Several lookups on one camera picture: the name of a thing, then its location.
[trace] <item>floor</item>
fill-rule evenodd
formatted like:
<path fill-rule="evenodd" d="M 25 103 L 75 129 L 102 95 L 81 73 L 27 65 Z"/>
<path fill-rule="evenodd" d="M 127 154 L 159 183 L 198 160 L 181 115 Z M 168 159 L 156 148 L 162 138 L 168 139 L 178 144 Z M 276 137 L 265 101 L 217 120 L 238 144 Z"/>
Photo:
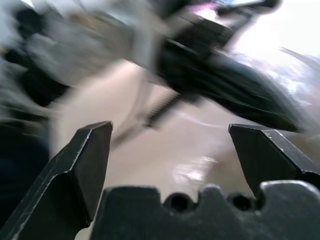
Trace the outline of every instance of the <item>floor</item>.
<path fill-rule="evenodd" d="M 270 54 L 279 46 L 304 56 L 318 57 L 320 52 L 316 52 L 312 45 L 316 46 L 319 37 L 312 32 L 314 19 L 311 16 L 317 15 L 315 9 L 319 8 L 307 4 L 317 6 L 319 3 L 317 0 L 287 1 L 279 11 L 262 17 L 233 49 L 259 60 L 267 60 L 267 66 L 259 66 L 265 71 L 269 66 L 286 63 L 287 57 L 274 58 L 275 55 Z M 314 73 L 310 76 L 311 67 L 306 67 L 305 63 L 290 61 L 289 64 L 294 69 L 294 76 L 290 76 L 293 80 L 288 81 L 289 77 L 277 79 L 281 80 L 290 94 L 300 100 L 303 108 L 313 112 L 313 116 L 318 116 L 319 99 L 314 92 L 315 85 L 303 77 L 307 74 L 310 79 L 315 79 L 318 75 Z M 55 110 L 55 118 L 50 128 L 52 154 L 66 145 L 77 129 L 87 124 L 112 121 L 114 132 L 118 131 L 137 96 L 137 82 L 143 77 L 143 69 L 121 60 L 105 72 L 86 79 L 78 89 L 54 104 L 52 108 Z M 156 87 L 153 96 L 159 96 L 163 91 L 162 87 Z M 172 111 L 159 129 L 146 130 L 110 153 L 105 187 L 156 186 L 163 200 L 172 192 L 185 192 L 196 200 L 198 189 L 205 184 L 219 185 L 226 194 L 234 191 L 250 194 L 228 134 L 228 125 L 236 123 L 252 124 L 229 114 L 210 101 L 204 100 L 198 106 L 182 104 Z M 307 137 L 291 137 L 304 151 L 317 159 L 318 153 L 314 152 L 316 147 L 306 143 Z M 90 228 L 83 229 L 76 239 L 87 240 L 89 235 Z"/>

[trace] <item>beige floor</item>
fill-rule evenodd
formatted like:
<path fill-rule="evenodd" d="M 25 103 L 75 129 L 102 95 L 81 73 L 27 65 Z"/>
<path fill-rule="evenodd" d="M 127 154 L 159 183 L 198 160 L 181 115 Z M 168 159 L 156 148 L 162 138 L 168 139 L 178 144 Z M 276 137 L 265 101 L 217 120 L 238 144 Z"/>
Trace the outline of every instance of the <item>beige floor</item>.
<path fill-rule="evenodd" d="M 266 50 L 265 42 L 261 40 L 276 29 L 278 35 L 273 34 L 277 37 L 272 38 L 272 44 L 289 46 L 294 51 L 299 46 L 299 51 L 309 54 L 310 46 L 299 44 L 296 37 L 301 32 L 288 27 L 298 25 L 299 31 L 303 29 L 307 34 L 296 18 L 297 13 L 303 12 L 298 11 L 300 3 L 291 1 L 291 7 L 280 9 L 281 14 L 264 17 L 261 24 L 267 31 L 255 27 L 242 38 L 240 47 L 253 56 L 266 54 L 269 49 Z M 252 44 L 246 43 L 252 37 L 256 50 Z M 143 70 L 138 66 L 120 61 L 111 70 L 87 79 L 80 90 L 71 92 L 57 103 L 58 117 L 51 126 L 53 154 L 69 142 L 78 128 L 87 124 L 109 120 L 113 121 L 114 131 L 117 131 L 133 105 L 137 82 L 143 76 Z M 161 91 L 161 87 L 157 87 L 155 94 Z M 207 183 L 220 185 L 226 194 L 234 191 L 250 193 L 228 134 L 228 125 L 235 123 L 249 122 L 227 113 L 213 102 L 204 101 L 200 106 L 183 104 L 172 112 L 160 129 L 149 129 L 110 153 L 105 187 L 156 186 L 163 199 L 177 191 L 196 199 L 198 189 Z M 86 240 L 89 234 L 90 230 L 84 229 L 77 239 Z"/>

